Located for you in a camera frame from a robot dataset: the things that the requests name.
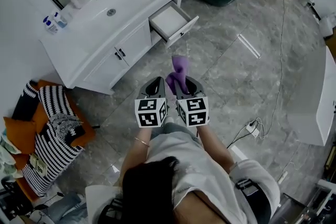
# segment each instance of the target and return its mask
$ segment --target black strap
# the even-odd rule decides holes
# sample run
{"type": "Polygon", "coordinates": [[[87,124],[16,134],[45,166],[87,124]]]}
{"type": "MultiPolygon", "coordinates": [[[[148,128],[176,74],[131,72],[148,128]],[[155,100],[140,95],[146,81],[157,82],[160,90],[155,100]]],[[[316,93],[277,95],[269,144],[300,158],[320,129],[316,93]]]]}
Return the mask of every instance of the black strap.
{"type": "Polygon", "coordinates": [[[268,224],[271,218],[271,205],[264,191],[250,179],[242,179],[236,183],[255,215],[258,224],[268,224]]]}

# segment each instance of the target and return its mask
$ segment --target open drawer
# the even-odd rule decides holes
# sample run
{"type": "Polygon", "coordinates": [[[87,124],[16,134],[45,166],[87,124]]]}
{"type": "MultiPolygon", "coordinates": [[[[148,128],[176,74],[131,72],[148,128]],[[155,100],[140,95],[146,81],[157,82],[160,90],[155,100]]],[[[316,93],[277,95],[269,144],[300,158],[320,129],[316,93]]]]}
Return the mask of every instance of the open drawer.
{"type": "Polygon", "coordinates": [[[191,19],[189,15],[171,1],[149,17],[152,28],[166,41],[169,48],[185,33],[193,28],[198,16],[191,19]]]}

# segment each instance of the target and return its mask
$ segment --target drawer handle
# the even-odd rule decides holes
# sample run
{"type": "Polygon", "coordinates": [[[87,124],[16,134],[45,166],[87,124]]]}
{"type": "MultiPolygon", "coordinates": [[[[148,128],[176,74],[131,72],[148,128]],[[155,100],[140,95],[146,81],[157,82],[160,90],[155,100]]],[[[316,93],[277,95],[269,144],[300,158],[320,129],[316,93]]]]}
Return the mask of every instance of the drawer handle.
{"type": "Polygon", "coordinates": [[[123,57],[126,56],[125,52],[123,52],[122,49],[119,49],[119,51],[121,52],[121,54],[122,54],[123,57]]]}
{"type": "Polygon", "coordinates": [[[119,56],[119,54],[117,52],[114,55],[116,55],[119,60],[122,60],[121,57],[119,56]]]}

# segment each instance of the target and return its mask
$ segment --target purple cloth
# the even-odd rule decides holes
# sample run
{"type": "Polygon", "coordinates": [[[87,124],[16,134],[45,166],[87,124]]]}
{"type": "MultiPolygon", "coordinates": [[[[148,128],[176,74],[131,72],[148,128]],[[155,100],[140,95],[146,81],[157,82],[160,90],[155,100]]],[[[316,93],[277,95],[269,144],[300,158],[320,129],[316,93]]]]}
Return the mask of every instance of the purple cloth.
{"type": "Polygon", "coordinates": [[[167,76],[166,82],[174,95],[176,95],[174,81],[177,81],[179,83],[180,88],[184,94],[188,94],[189,91],[187,85],[185,84],[185,76],[187,75],[189,67],[188,58],[176,55],[172,57],[172,60],[175,72],[172,72],[167,76]]]}

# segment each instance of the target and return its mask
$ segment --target brown box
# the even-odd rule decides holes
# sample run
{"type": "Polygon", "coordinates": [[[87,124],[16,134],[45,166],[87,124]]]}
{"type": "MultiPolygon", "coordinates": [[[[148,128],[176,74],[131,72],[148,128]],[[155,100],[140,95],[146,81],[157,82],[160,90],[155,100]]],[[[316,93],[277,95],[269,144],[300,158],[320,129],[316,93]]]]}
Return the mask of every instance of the brown box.
{"type": "Polygon", "coordinates": [[[325,40],[326,45],[329,47],[331,55],[336,58],[336,28],[333,29],[333,35],[325,40]]]}

